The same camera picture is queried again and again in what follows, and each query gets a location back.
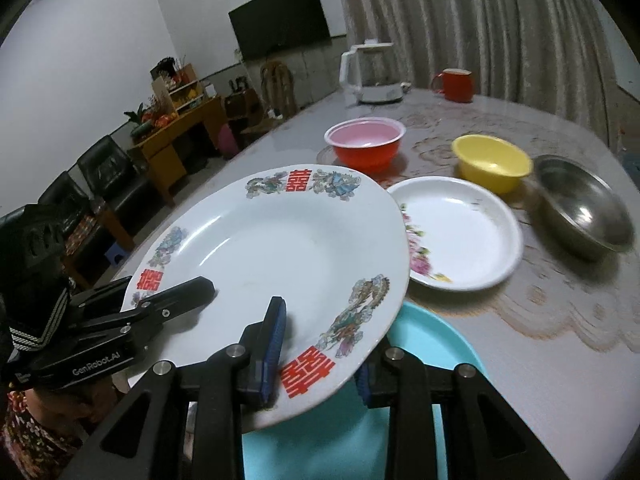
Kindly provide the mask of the yellow plastic bowl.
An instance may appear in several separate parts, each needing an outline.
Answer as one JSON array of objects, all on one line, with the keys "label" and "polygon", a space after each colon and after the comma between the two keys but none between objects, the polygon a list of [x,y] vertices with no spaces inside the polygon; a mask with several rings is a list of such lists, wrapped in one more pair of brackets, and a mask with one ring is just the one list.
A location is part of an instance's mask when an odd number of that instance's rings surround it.
[{"label": "yellow plastic bowl", "polygon": [[514,191],[534,166],[523,150],[496,136],[458,136],[451,149],[457,157],[460,176],[497,195]]}]

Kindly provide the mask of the large white double-happiness plate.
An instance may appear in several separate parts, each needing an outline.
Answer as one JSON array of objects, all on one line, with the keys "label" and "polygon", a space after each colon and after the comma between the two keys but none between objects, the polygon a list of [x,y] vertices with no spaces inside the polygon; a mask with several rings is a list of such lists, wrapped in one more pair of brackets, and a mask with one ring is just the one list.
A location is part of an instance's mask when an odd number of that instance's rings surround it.
[{"label": "large white double-happiness plate", "polygon": [[213,282],[214,300],[168,322],[128,379],[160,360],[189,365],[235,344],[281,297],[276,391],[243,422],[261,430],[337,393],[386,335],[409,281],[404,222],[392,196],[358,171],[303,164],[258,172],[204,198],[154,240],[124,308],[199,276]]}]

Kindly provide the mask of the black leather sofa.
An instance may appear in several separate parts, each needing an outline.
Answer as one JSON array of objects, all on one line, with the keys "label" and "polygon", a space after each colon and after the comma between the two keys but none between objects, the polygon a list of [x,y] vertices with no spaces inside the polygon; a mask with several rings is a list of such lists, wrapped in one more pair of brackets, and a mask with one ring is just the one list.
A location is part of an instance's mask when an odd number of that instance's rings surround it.
[{"label": "black leather sofa", "polygon": [[96,141],[76,166],[93,199],[104,201],[130,237],[138,234],[163,203],[143,169],[111,136]]}]

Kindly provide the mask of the stainless steel bowl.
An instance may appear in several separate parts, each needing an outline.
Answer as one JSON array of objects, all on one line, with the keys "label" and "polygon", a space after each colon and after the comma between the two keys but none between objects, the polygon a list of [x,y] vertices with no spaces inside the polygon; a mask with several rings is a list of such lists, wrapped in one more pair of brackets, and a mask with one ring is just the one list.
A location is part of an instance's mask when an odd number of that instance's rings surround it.
[{"label": "stainless steel bowl", "polygon": [[623,254],[634,246],[634,226],[612,188],[572,160],[541,155],[533,175],[546,226],[567,250],[590,261]]}]

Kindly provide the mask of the black wall television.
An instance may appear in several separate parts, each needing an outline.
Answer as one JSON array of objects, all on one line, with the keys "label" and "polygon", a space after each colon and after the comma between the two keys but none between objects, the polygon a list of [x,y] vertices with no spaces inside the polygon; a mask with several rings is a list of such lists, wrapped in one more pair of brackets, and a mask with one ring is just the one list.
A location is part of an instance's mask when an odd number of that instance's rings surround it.
[{"label": "black wall television", "polygon": [[331,39],[321,0],[250,0],[228,15],[244,61]]}]

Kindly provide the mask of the red bowl pink inside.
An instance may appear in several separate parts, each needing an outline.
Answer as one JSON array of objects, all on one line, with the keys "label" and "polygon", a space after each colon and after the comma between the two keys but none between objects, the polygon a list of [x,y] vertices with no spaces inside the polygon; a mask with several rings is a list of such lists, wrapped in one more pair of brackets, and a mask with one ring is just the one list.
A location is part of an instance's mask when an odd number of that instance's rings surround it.
[{"label": "red bowl pink inside", "polygon": [[386,117],[349,119],[326,130],[324,140],[337,159],[364,174],[387,168],[399,152],[406,127]]}]

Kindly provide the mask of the white electric kettle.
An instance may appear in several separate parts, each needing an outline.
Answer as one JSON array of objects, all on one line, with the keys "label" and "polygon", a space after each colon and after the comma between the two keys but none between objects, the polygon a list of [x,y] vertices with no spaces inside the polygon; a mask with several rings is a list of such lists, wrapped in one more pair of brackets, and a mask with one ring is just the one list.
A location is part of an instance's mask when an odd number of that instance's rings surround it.
[{"label": "white electric kettle", "polygon": [[404,98],[408,84],[402,80],[392,42],[367,39],[341,55],[338,82],[360,104],[388,104]]}]

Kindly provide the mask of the white floral plate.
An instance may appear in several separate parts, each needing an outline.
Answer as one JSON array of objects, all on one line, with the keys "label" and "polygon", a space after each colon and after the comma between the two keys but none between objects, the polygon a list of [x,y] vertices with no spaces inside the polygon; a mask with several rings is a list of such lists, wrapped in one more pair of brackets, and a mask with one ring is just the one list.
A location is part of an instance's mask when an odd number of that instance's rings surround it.
[{"label": "white floral plate", "polygon": [[479,185],[420,177],[387,189],[400,208],[410,252],[410,278],[445,292],[478,292],[514,273],[524,252],[512,210]]}]

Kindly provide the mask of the beige patterned curtain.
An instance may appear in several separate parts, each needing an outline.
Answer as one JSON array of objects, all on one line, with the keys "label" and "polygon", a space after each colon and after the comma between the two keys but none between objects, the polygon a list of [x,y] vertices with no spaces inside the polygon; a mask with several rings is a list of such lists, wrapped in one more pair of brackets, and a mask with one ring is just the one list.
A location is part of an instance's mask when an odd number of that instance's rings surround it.
[{"label": "beige patterned curtain", "polygon": [[592,0],[342,0],[347,38],[388,40],[403,80],[446,68],[482,96],[524,104],[617,140],[614,65]]}]

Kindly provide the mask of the lace table doily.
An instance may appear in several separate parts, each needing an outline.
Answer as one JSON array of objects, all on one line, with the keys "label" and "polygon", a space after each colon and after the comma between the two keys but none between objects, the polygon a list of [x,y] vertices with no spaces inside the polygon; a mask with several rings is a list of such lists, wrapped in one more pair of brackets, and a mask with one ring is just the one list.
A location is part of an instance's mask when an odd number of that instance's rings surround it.
[{"label": "lace table doily", "polygon": [[[507,140],[530,157],[562,156],[597,174],[639,214],[639,193],[606,145],[590,130],[524,105],[479,96],[456,104],[424,93],[384,106],[346,105],[340,96],[322,104],[331,127],[357,117],[386,116],[402,122],[405,163],[380,181],[384,188],[408,178],[453,176],[458,136],[484,133]],[[524,238],[518,270],[490,306],[514,330],[536,339],[573,333],[589,349],[607,352],[621,344],[639,350],[639,251],[632,248],[598,262],[565,250],[542,222],[536,181],[526,178],[507,195]]]}]

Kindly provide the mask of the red mug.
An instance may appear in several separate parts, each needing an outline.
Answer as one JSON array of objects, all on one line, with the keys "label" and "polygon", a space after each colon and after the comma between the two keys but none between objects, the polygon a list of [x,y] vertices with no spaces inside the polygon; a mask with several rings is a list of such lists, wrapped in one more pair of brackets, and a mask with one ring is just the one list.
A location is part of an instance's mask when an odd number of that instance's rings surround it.
[{"label": "red mug", "polygon": [[463,68],[445,68],[434,76],[431,89],[448,101],[471,103],[474,98],[473,74]]}]

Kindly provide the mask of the wooden sideboard cabinet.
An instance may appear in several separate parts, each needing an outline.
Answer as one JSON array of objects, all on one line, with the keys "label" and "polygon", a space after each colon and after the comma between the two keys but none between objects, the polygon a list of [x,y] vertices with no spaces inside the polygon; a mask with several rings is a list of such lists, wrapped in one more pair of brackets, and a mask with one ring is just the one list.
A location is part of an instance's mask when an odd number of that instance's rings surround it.
[{"label": "wooden sideboard cabinet", "polygon": [[191,63],[176,69],[171,79],[157,76],[152,81],[153,102],[146,113],[153,129],[148,136],[134,141],[132,154],[139,156],[148,167],[148,175],[166,203],[171,205],[172,188],[187,174],[182,151],[194,154],[196,148],[189,140],[193,128],[206,132],[205,151],[220,147],[219,135],[228,124],[221,96],[209,96]]}]

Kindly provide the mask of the wooden chair by wall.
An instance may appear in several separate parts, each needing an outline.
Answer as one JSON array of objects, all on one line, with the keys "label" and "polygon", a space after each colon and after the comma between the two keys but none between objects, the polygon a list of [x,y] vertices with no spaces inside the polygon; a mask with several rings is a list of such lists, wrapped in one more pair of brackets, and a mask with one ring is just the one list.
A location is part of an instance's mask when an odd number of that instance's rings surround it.
[{"label": "wooden chair by wall", "polygon": [[260,69],[260,88],[267,110],[284,119],[297,114],[294,78],[285,63],[277,60],[265,62]]}]

